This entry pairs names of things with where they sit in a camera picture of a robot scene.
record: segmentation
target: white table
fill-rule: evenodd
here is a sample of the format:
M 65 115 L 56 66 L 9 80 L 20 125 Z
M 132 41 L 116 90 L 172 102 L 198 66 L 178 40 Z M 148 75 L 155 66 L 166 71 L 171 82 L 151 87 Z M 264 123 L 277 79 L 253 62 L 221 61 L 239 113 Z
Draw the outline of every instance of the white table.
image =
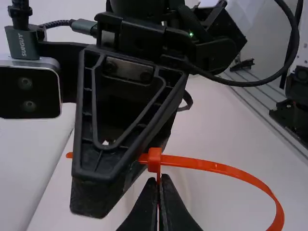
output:
M 177 115 L 166 153 L 207 159 L 240 168 L 274 191 L 285 211 L 285 231 L 308 225 L 308 167 L 229 88 L 191 78 L 195 104 Z M 64 154 L 72 151 L 72 139 Z M 62 156 L 27 231 L 84 229 L 113 231 L 123 222 L 149 173 L 144 173 L 103 220 L 69 211 L 71 160 Z M 188 169 L 164 168 L 192 216 L 204 230 L 263 231 L 275 204 L 257 188 L 236 179 Z

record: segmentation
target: black mount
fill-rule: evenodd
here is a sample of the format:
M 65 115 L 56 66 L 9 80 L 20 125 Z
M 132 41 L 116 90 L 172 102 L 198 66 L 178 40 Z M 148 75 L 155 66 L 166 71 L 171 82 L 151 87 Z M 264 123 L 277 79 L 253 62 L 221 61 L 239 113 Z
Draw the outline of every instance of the black mount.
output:
M 308 148 L 308 68 L 298 66 L 286 81 L 287 100 L 269 115 Z
M 107 12 L 95 16 L 97 25 L 71 24 L 96 37 L 96 45 L 48 42 L 46 28 L 31 30 L 37 57 L 61 66 L 62 101 L 77 103 L 73 213 L 105 217 L 144 171 L 139 156 L 165 147 L 182 99 L 188 108 L 193 102 L 185 93 L 195 74 L 188 62 L 219 74 L 247 42 L 225 1 L 193 10 L 184 3 L 108 0 Z

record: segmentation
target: white wall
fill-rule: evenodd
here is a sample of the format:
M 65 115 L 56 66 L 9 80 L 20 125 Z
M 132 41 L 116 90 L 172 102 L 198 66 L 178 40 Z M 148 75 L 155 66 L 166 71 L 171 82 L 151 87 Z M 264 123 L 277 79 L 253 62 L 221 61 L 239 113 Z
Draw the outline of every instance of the white wall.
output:
M 285 2 L 295 10 L 296 0 Z M 274 0 L 266 1 L 247 34 L 248 43 L 243 49 L 242 59 L 255 58 L 253 70 L 260 77 L 274 74 L 283 66 L 290 33 L 291 27 L 283 11 Z

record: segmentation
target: black clamp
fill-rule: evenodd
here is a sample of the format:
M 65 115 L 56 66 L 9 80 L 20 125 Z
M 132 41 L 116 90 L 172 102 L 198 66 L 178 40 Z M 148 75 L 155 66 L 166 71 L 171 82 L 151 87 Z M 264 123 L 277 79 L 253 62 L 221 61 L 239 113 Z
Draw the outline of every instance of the black clamp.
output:
M 235 66 L 231 67 L 230 71 L 231 72 L 236 72 L 236 71 L 243 70 L 243 69 L 251 69 L 251 67 L 253 65 L 255 65 L 254 60 L 255 59 L 244 60 L 244 61 L 236 64 Z

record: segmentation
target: cable connector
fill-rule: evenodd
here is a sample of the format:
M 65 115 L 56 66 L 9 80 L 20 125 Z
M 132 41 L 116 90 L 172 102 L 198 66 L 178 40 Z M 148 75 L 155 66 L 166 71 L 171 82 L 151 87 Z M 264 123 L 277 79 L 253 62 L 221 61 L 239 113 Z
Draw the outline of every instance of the cable connector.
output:
M 97 22 L 95 21 L 80 18 L 71 24 L 71 28 L 73 31 L 84 35 L 91 35 L 95 38 L 97 36 Z

